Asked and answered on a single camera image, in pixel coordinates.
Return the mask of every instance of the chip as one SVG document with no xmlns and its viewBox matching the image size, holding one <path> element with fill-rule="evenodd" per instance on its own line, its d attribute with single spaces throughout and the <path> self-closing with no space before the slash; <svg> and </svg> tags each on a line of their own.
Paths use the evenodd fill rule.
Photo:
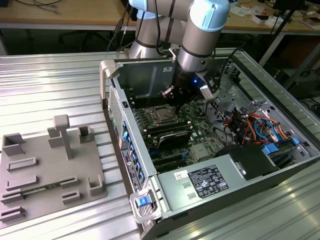
<svg viewBox="0 0 320 240">
<path fill-rule="evenodd" d="M 197 160 L 201 160 L 210 156 L 209 152 L 202 143 L 193 145 L 191 150 Z"/>
</svg>

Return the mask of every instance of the blue cable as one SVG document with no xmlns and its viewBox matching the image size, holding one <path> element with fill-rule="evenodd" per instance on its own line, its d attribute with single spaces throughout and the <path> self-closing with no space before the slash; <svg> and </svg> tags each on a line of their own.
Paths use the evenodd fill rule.
<svg viewBox="0 0 320 240">
<path fill-rule="evenodd" d="M 265 119 L 265 118 L 263 118 L 263 117 L 262 117 L 262 118 L 258 118 L 258 119 L 255 121 L 255 123 L 254 123 L 254 130 L 255 130 L 256 134 L 258 134 L 261 138 L 265 139 L 267 143 L 269 143 L 269 140 L 268 140 L 265 136 L 261 135 L 261 134 L 259 133 L 259 131 L 258 131 L 257 123 L 258 123 L 259 120 L 265 120 L 268 124 L 270 124 L 270 126 L 271 126 L 271 128 L 272 128 L 272 130 L 273 130 L 273 132 L 274 132 L 274 134 L 275 134 L 275 136 L 276 136 L 276 138 L 277 138 L 278 140 L 282 140 L 282 137 L 276 132 L 275 127 L 274 127 L 274 125 L 271 123 L 271 121 L 268 120 L 268 119 Z"/>
</svg>

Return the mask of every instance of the sticker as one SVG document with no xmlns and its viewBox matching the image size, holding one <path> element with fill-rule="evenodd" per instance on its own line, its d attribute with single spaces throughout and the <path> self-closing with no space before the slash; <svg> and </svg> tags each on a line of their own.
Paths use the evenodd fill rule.
<svg viewBox="0 0 320 240">
<path fill-rule="evenodd" d="M 135 192 L 139 192 L 141 190 L 138 178 L 136 177 L 136 168 L 132 164 L 130 154 L 128 150 L 122 150 L 122 159 L 126 165 L 126 170 L 131 179 L 130 183 Z"/>
<path fill-rule="evenodd" d="M 229 188 L 216 165 L 189 172 L 188 176 L 202 199 Z"/>
<path fill-rule="evenodd" d="M 164 73 L 166 73 L 166 72 L 172 72 L 172 69 L 173 69 L 172 66 L 170 66 L 170 67 L 164 67 L 164 68 L 163 68 L 163 72 L 164 72 Z"/>
<path fill-rule="evenodd" d="M 174 172 L 173 175 L 175 176 L 176 180 L 184 179 L 188 177 L 188 171 L 187 170 L 177 171 L 177 172 Z"/>
</svg>

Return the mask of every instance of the electronic equipment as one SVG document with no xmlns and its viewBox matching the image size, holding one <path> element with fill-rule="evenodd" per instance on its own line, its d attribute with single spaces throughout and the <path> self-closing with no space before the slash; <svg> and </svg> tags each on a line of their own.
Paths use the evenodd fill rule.
<svg viewBox="0 0 320 240">
<path fill-rule="evenodd" d="M 257 24 L 265 24 L 266 21 L 269 19 L 267 15 L 254 15 L 251 20 Z"/>
<path fill-rule="evenodd" d="M 209 64 L 213 73 L 226 61 L 217 57 Z M 232 56 L 219 94 L 206 100 L 198 93 L 178 112 L 160 94 L 176 61 L 173 55 L 100 65 L 101 83 L 105 73 L 111 78 L 108 128 L 115 131 L 144 240 L 272 188 L 320 158 L 319 141 L 251 72 L 261 71 L 258 64 L 250 70 L 242 64 L 254 60 Z M 279 88 L 273 78 L 269 82 Z"/>
<path fill-rule="evenodd" d="M 286 11 L 291 10 L 294 5 L 296 4 L 296 0 L 276 0 L 273 9 L 279 10 L 278 12 L 275 12 L 274 15 L 277 17 L 281 17 L 282 19 L 286 18 Z M 308 10 L 308 6 L 305 4 L 305 0 L 301 0 L 298 7 L 295 9 L 296 11 L 306 11 Z"/>
</svg>

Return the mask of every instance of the aluminum extrusion table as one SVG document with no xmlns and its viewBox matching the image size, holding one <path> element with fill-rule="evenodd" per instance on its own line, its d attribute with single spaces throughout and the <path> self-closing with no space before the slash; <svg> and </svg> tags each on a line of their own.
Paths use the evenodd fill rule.
<svg viewBox="0 0 320 240">
<path fill-rule="evenodd" d="M 218 49 L 217 56 L 232 51 Z M 265 86 L 273 84 L 270 90 L 320 138 L 316 117 L 280 85 L 275 86 L 245 52 L 236 56 Z M 0 59 L 0 138 L 13 132 L 24 138 L 47 134 L 52 117 L 59 114 L 69 115 L 72 128 L 89 124 L 108 191 L 106 198 L 1 229 L 0 240 L 140 239 L 100 105 L 99 63 L 115 58 L 125 55 L 98 52 Z M 239 77 L 246 81 L 243 74 Z M 246 91 L 259 99 L 259 92 Z M 172 231 L 161 240 L 320 239 L 319 199 L 320 163 L 316 163 L 277 187 Z"/>
</svg>

